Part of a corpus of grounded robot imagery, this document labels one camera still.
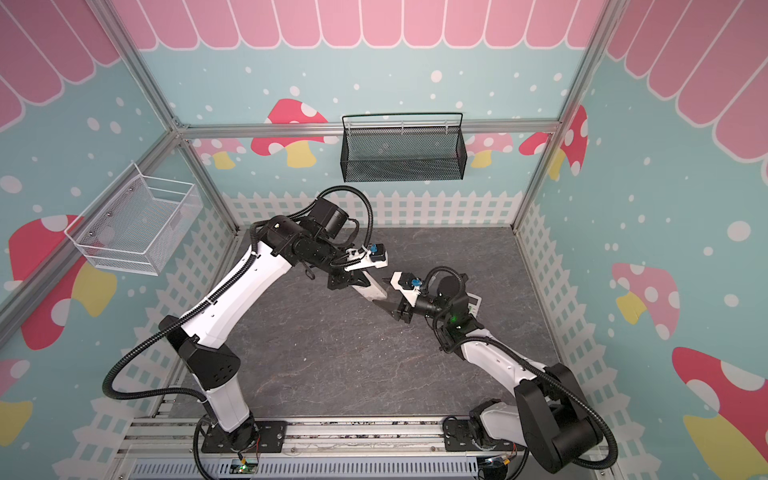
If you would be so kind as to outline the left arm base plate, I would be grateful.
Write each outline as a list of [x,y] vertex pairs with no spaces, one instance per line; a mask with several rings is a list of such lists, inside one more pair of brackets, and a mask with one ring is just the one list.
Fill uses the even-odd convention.
[[203,436],[202,452],[224,453],[280,453],[286,439],[288,423],[277,420],[248,421],[233,432],[213,427]]

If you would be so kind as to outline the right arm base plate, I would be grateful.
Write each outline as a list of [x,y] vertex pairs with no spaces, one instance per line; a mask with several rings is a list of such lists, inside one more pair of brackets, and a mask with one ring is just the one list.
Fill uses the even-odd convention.
[[442,421],[444,448],[447,452],[480,451],[470,428],[470,421],[448,416]]

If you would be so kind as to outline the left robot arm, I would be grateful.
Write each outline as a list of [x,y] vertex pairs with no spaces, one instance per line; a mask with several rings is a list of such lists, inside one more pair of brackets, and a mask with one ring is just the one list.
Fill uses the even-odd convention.
[[[241,361],[226,340],[249,308],[296,265],[313,278],[326,273],[331,290],[353,287],[369,301],[383,300],[385,289],[370,275],[372,268],[388,264],[386,248],[372,242],[373,226],[366,226],[360,246],[349,237],[336,236],[350,216],[328,200],[332,188],[322,191],[307,207],[290,215],[277,215],[253,223],[250,246],[218,285],[185,314],[166,316],[156,334],[124,355],[107,373],[103,394],[113,400],[137,400],[166,394],[188,395],[204,406],[215,428],[221,431],[234,451],[252,448],[259,429],[237,378]],[[120,392],[113,383],[118,374],[156,342],[167,340],[199,387],[166,387],[137,392]]]

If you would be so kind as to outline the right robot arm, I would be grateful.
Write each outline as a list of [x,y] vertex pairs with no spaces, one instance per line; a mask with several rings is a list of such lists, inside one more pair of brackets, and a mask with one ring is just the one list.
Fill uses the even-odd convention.
[[573,372],[562,363],[533,361],[497,339],[477,320],[467,280],[446,266],[423,278],[396,272],[387,278],[387,295],[378,304],[404,323],[423,317],[443,352],[480,368],[513,395],[511,404],[490,400],[471,412],[474,441],[482,448],[517,444],[550,473],[570,464],[613,467],[619,458],[615,434],[588,403]]

